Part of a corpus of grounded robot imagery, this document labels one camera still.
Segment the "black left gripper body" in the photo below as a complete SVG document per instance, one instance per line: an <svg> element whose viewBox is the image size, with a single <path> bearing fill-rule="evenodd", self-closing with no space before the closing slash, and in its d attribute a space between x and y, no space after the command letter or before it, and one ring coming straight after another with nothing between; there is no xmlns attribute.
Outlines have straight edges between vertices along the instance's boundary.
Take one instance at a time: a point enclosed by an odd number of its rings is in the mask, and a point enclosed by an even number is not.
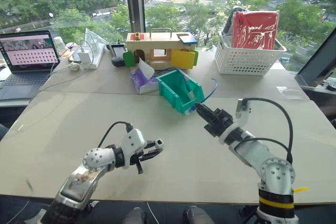
<svg viewBox="0 0 336 224"><path fill-rule="evenodd" d="M144 147L144 149L141 149L138 153L135 153L135 154L133 154L131 156L131 158L130 158L130 165L135 165L136 166L136 168L138 170L138 174L142 174L143 173L141 162L142 161L147 161L147 160L153 158L151 152L147 152L147 153L144 152L145 149L152 148L152 147L153 147L153 143L149 142Z"/></svg>

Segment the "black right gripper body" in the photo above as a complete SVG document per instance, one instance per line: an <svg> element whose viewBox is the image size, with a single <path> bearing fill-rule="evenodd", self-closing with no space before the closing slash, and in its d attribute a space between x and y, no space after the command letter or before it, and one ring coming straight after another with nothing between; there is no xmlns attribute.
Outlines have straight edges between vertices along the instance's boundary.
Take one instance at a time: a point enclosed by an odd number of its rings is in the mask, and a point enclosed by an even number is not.
<svg viewBox="0 0 336 224"><path fill-rule="evenodd" d="M220 137L222 133L233 124L233 117L223 109L215 109L215 116L213 117L213 124L206 124L204 129L212 137Z"/></svg>

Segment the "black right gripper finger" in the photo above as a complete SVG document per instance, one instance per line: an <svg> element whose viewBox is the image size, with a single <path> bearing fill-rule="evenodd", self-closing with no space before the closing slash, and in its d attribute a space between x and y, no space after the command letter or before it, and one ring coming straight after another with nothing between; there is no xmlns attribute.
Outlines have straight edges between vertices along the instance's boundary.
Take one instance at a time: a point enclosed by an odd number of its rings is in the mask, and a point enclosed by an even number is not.
<svg viewBox="0 0 336 224"><path fill-rule="evenodd" d="M209 107L202 103L195 103L194 104L196 112L201 117L214 117L215 113Z"/></svg>
<svg viewBox="0 0 336 224"><path fill-rule="evenodd" d="M209 109L196 109L198 115L208 124L213 124L213 112Z"/></svg>

